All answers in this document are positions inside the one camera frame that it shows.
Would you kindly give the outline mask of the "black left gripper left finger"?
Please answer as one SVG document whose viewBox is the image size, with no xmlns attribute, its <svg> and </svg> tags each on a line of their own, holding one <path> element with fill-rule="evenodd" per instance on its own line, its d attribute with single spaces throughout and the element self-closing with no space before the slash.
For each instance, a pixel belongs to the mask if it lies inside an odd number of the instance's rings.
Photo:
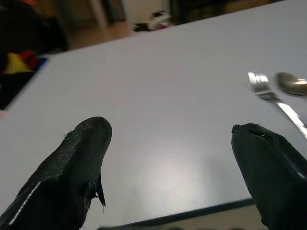
<svg viewBox="0 0 307 230">
<path fill-rule="evenodd" d="M 106 203 L 101 169 L 111 138 L 103 117 L 78 124 L 20 188 L 0 217 L 1 229 L 80 229 L 91 201 Z"/>
</svg>

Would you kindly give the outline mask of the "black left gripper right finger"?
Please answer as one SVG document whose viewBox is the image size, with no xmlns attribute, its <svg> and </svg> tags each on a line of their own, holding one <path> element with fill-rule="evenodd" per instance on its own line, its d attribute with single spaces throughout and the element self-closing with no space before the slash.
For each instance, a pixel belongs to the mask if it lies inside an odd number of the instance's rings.
<svg viewBox="0 0 307 230">
<path fill-rule="evenodd" d="M 231 145 L 261 222 L 270 230 L 307 228 L 307 160 L 282 135 L 234 125 Z"/>
</svg>

